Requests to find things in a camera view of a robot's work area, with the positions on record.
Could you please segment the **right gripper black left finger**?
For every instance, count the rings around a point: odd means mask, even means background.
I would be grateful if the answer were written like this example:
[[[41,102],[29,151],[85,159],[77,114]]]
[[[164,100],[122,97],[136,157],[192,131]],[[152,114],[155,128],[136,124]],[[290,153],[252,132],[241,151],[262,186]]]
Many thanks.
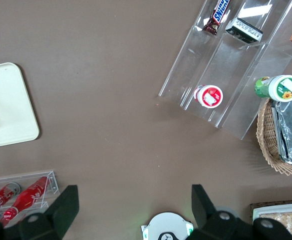
[[[79,212],[77,185],[69,185],[44,213],[34,213],[19,224],[22,240],[61,240]]]

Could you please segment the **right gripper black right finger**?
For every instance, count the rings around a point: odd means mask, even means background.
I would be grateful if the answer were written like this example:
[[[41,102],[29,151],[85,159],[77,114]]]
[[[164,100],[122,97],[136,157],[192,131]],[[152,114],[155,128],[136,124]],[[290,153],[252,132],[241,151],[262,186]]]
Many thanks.
[[[192,185],[192,213],[197,228],[189,240],[252,240],[252,226],[226,210],[217,210],[200,184]]]

